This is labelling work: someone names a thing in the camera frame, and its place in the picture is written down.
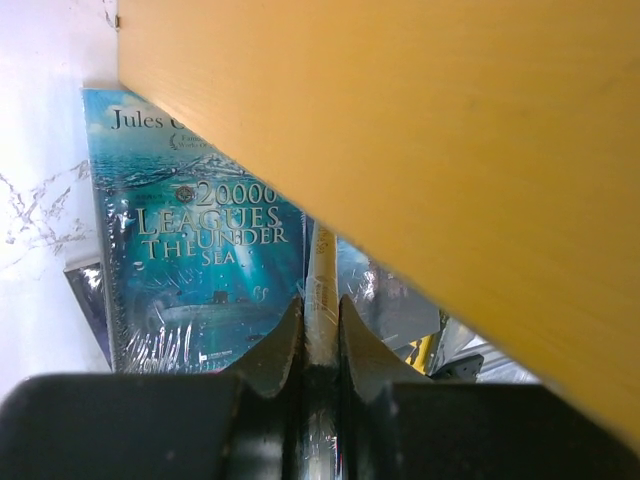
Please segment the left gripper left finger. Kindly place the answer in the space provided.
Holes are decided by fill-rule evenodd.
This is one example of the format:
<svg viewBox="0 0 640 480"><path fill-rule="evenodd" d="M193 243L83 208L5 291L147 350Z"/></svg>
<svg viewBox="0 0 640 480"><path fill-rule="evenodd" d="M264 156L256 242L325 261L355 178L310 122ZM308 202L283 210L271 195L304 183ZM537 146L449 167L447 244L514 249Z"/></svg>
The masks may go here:
<svg viewBox="0 0 640 480"><path fill-rule="evenodd" d="M303 299L296 296L276 327L222 375L239 378L266 399L276 398L293 385L298 389L303 366Z"/></svg>

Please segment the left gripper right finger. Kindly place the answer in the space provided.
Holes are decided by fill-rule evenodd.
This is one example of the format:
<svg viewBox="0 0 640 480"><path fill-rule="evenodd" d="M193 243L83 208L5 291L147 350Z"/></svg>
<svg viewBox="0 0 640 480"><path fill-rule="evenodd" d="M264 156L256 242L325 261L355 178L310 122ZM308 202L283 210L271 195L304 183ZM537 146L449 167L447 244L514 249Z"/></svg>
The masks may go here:
<svg viewBox="0 0 640 480"><path fill-rule="evenodd" d="M350 390L364 403L396 383L430 384L432 380L399 359L361 319L348 295L339 304L341 364L350 378Z"/></svg>

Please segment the dark Wuthering Heights book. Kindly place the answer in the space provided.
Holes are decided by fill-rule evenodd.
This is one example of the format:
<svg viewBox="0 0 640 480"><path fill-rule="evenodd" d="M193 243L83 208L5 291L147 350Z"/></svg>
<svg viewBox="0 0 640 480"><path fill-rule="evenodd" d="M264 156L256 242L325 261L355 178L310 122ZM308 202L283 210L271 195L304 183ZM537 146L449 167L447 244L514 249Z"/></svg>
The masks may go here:
<svg viewBox="0 0 640 480"><path fill-rule="evenodd" d="M349 296L369 330L402 359L439 330L436 305L343 239L337 281L338 295Z"/></svg>

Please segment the light blue cat book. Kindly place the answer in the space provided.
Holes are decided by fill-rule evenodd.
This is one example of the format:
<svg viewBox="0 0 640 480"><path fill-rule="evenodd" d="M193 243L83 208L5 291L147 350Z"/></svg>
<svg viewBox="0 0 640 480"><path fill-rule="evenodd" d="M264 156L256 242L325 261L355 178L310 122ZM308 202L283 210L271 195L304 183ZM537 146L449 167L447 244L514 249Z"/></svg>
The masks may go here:
<svg viewBox="0 0 640 480"><path fill-rule="evenodd" d="M304 305L307 357L312 365L335 367L339 346L336 235L315 222L310 246Z"/></svg>

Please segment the blue 20000 Leagues book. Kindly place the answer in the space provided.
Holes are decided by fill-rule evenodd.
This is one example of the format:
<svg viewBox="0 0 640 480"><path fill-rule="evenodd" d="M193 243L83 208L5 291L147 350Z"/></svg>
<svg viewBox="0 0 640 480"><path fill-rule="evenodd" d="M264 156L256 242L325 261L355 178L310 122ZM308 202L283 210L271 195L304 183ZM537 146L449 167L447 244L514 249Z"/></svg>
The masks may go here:
<svg viewBox="0 0 640 480"><path fill-rule="evenodd" d="M82 100L114 370L228 367L303 285L303 213L141 97Z"/></svg>

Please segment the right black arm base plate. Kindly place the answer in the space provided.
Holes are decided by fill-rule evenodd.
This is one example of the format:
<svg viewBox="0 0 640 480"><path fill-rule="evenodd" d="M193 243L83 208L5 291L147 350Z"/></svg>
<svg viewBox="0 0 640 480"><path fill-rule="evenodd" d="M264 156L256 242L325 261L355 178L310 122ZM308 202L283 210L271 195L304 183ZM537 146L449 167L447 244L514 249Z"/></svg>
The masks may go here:
<svg viewBox="0 0 640 480"><path fill-rule="evenodd" d="M483 364L484 357L481 354L458 358L443 365L432 375L432 378L440 381L475 383Z"/></svg>

